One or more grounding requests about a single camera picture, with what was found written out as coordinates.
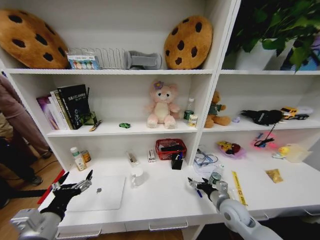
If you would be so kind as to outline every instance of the yellow toy truck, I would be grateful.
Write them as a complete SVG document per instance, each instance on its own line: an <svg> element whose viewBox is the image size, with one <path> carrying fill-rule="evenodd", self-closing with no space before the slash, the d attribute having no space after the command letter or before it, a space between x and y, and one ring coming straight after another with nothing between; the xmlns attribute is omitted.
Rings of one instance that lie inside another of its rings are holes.
<svg viewBox="0 0 320 240"><path fill-rule="evenodd" d="M310 114L314 112L311 107L308 106L299 106L299 107L289 107L285 106L281 108L281 112L283 112L284 119L291 120L305 120L310 117Z"/></svg>

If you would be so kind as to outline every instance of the book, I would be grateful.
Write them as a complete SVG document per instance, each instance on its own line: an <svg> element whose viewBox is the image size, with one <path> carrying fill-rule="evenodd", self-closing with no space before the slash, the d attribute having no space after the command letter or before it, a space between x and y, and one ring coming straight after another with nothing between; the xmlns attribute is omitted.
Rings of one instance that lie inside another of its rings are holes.
<svg viewBox="0 0 320 240"><path fill-rule="evenodd" d="M69 121L68 119L68 115L67 115L67 112L64 108L64 104L62 103L61 99L60 99L60 96L59 96L59 92L58 90L55 90L55 91L51 91L50 92L51 94L51 97L52 97L52 100L61 116L61 119L62 119L62 122L64 124L64 127L66 130L72 130L72 125L71 125L71 122Z"/></svg>
<svg viewBox="0 0 320 240"><path fill-rule="evenodd" d="M81 117L90 112L85 84L57 88L63 106L73 129L79 129L83 123Z"/></svg>
<svg viewBox="0 0 320 240"><path fill-rule="evenodd" d="M42 97L37 97L36 98L38 104L40 105L40 108L42 110L42 112L44 113L44 116L45 118L47 119L47 121L49 122L50 124L50 127L53 129L53 130L58 130L59 127L49 109L49 104L50 104L50 101L49 101L49 96L42 96Z"/></svg>
<svg viewBox="0 0 320 240"><path fill-rule="evenodd" d="M51 112L56 124L58 125L59 129L66 130L64 122L62 121L62 118L58 112L58 109L54 103L54 100L52 99L52 96L49 96L49 102L50 102L50 104L48 104L48 107L49 107L50 112Z"/></svg>

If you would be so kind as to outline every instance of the glasses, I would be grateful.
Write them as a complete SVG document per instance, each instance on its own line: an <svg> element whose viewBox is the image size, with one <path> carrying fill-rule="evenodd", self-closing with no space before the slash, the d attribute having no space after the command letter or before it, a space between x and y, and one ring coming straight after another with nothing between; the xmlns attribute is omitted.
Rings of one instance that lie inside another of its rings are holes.
<svg viewBox="0 0 320 240"><path fill-rule="evenodd" d="M196 151L194 160L200 167L202 167L216 163L218 161L218 158L213 154L205 154L200 149L198 149Z"/></svg>

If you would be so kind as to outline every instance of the pink teddy bear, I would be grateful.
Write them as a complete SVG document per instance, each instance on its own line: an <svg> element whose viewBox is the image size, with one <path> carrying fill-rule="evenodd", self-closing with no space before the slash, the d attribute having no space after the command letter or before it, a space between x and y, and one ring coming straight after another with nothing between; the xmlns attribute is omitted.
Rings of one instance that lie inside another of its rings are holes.
<svg viewBox="0 0 320 240"><path fill-rule="evenodd" d="M164 124L166 129L174 129L176 120L170 113L180 111L180 107L173 103L178 95L177 85L165 86L162 81L156 81L152 84L149 93L154 102L147 107L151 114L146 125L149 128L156 128L157 124Z"/></svg>

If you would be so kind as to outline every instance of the book spine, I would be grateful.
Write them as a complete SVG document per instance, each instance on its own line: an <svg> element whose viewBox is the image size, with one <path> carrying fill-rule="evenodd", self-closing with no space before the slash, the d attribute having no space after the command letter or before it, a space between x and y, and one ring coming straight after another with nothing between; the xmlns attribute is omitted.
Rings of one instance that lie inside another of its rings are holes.
<svg viewBox="0 0 320 240"><path fill-rule="evenodd" d="M55 107L56 107L56 110L57 110L57 112L58 112L58 114L60 115L60 118L61 118L61 120L62 120L63 129L69 130L70 128L69 128L69 126L68 126L66 117L65 117L64 113L62 112L62 109L61 109L61 107L60 107L60 105L59 105L59 103L58 103L58 100L57 100L57 97L56 97L55 92L58 93L57 91L51 91L51 92L50 92L51 97L52 97L52 100L53 100L54 105L55 105Z"/></svg>
<svg viewBox="0 0 320 240"><path fill-rule="evenodd" d="M64 119L65 119L65 121L66 121L69 129L73 130L74 128L72 127L71 121L70 121L70 119L69 119L69 117L68 117L68 114L67 114L67 112L66 112L65 106L64 106L64 104L63 104L63 102L62 102L62 100L61 100L61 98L60 98L59 93L58 93L58 92L55 92L54 95L55 95L56 100L57 100L57 102L58 102L58 104L59 104L59 106L60 106L60 108L61 108L61 110L62 110L62 113L63 113L63 115L64 115Z"/></svg>
<svg viewBox="0 0 320 240"><path fill-rule="evenodd" d="M67 102L66 102L66 99L64 98L63 94L62 94L62 91L60 89L58 89L58 92L59 92L59 96L60 96L60 99L63 103L63 106L64 106L64 109L65 109L65 112L67 113L67 116L69 118L69 121L70 121L70 124L72 126L72 129L76 130L77 127L74 125L73 121L72 121L72 116L71 116L71 113L69 111L69 108L68 108L68 105L67 105Z"/></svg>
<svg viewBox="0 0 320 240"><path fill-rule="evenodd" d="M39 103L41 110L45 116L45 118L47 119L47 121L49 122L49 125L51 127L52 130L58 130L59 127L55 122L54 117L52 116L52 113L49 109L49 104L48 104L48 97L46 99L46 97L40 97L36 99L37 102Z"/></svg>
<svg viewBox="0 0 320 240"><path fill-rule="evenodd" d="M56 124L58 125L59 129L66 130L65 125L62 122L62 119L61 119L61 117L58 113L58 110L56 108L56 105L52 99L52 96L49 97L49 102L50 102L50 104L48 104L48 106L49 106L50 112L52 113L52 116L53 116Z"/></svg>

